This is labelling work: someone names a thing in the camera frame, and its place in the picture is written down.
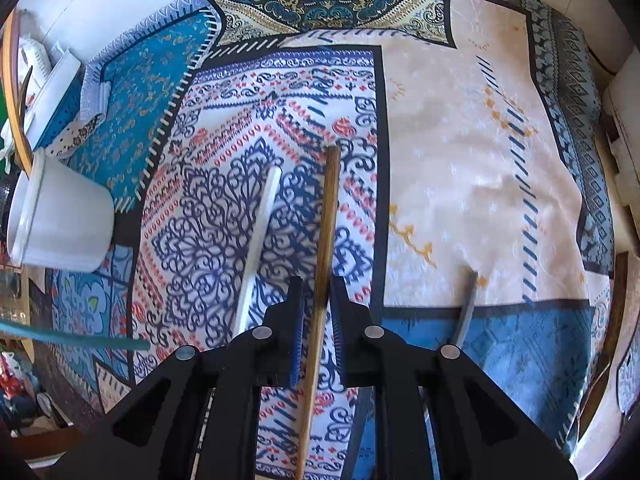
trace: white plastic container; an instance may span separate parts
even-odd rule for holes
[[[113,234],[109,191],[71,170],[43,149],[33,170],[18,179],[9,211],[7,250],[16,266],[93,272]]]

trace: wooden stick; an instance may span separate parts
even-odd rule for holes
[[[329,276],[331,262],[334,257],[335,215],[338,209],[338,177],[340,175],[340,148],[330,146],[326,152],[326,169],[324,170],[324,193],[322,196],[322,216],[320,217],[320,240],[318,243],[318,260],[316,262],[316,284],[314,287],[314,304],[309,330],[309,348],[306,357],[306,374],[304,384],[304,405],[300,440],[298,443],[298,464],[296,480],[302,480],[305,473],[306,456],[309,450],[311,422],[316,406],[316,390],[318,389],[318,373],[322,343],[324,342],[324,326],[326,325],[326,303],[329,298]]]
[[[33,167],[33,153],[31,145],[24,135],[23,125],[20,122],[19,94],[18,94],[18,22],[15,9],[4,22],[4,37],[2,38],[2,88],[6,101],[6,113],[9,116],[9,126],[14,136],[15,152],[20,160],[20,165],[31,176]]]

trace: patchwork tablecloth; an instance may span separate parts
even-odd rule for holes
[[[179,70],[167,63],[181,80],[155,64],[123,108],[131,81],[118,67],[132,53],[145,59],[144,43],[117,54],[115,68],[106,63],[118,113],[89,138],[90,152],[72,157],[120,208],[126,196],[113,254],[130,255],[130,279],[113,264],[90,278],[52,274],[58,328],[109,326],[149,339],[151,350],[39,351],[59,355],[82,398],[106,410],[178,346],[228,341],[272,164],[283,175],[251,323],[284,297],[292,274],[305,279],[310,307],[324,150],[336,144],[334,271],[351,298],[407,341],[436,348],[451,337],[476,270],[464,351],[569,453],[604,338],[613,249],[582,33],[539,0],[206,1],[201,15],[214,32],[204,55]],[[157,44],[194,19],[143,41]],[[176,52],[165,43],[155,59]],[[137,95],[160,78],[171,82],[158,94],[166,104],[156,95],[147,107]],[[145,122],[124,123],[123,113]],[[117,160],[110,169],[116,152],[93,162],[90,154],[123,143],[135,146],[126,169]],[[303,395],[263,389],[260,474],[295,469]],[[340,384],[328,322],[308,478],[370,478],[370,399]]]

